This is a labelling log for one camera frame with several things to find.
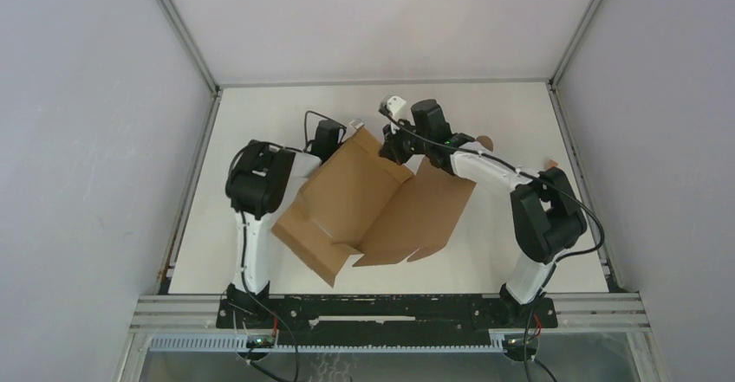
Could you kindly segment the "brown cardboard box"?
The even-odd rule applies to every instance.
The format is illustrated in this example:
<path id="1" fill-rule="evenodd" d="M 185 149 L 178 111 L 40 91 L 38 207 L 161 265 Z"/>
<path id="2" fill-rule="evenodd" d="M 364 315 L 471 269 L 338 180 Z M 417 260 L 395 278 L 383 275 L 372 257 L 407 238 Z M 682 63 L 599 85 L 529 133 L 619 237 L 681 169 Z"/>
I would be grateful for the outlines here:
<path id="1" fill-rule="evenodd" d="M 271 231 L 333 287 L 350 256 L 355 266 L 416 262 L 440 252 L 475 189 L 422 159 L 412 172 L 380 157 L 359 129 L 299 188 Z"/>

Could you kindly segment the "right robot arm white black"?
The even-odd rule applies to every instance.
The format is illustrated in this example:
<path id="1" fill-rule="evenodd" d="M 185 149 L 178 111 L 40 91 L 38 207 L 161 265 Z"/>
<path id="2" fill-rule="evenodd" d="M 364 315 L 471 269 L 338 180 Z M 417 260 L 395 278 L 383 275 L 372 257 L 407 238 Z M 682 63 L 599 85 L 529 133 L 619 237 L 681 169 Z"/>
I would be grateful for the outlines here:
<path id="1" fill-rule="evenodd" d="M 514 327 L 524 326 L 536 312 L 535 301 L 588 224 L 565 172 L 551 167 L 531 174 L 496 156 L 479 140 L 455 133 L 435 99 L 409 105 L 392 95 L 379 105 L 387 118 L 379 154 L 397 165 L 421 155 L 457 178 L 470 180 L 510 200 L 513 230 L 521 254 L 511 277 L 501 287 L 501 315 Z"/>

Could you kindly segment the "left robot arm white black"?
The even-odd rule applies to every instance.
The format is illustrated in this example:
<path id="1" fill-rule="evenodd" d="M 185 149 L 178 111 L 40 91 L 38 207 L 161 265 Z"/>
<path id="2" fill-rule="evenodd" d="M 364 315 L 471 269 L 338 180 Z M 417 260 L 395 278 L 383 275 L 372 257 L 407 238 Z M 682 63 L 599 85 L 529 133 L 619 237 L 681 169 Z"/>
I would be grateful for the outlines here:
<path id="1" fill-rule="evenodd" d="M 270 285 L 271 232 L 294 201 L 296 192 L 341 146 L 348 128 L 318 115 L 313 134 L 297 149 L 252 139 L 233 157 L 225 181 L 225 195 L 236 212 L 237 256 L 232 286 L 246 295 L 237 316 L 250 327 L 270 318 L 271 305 L 259 295 Z"/>

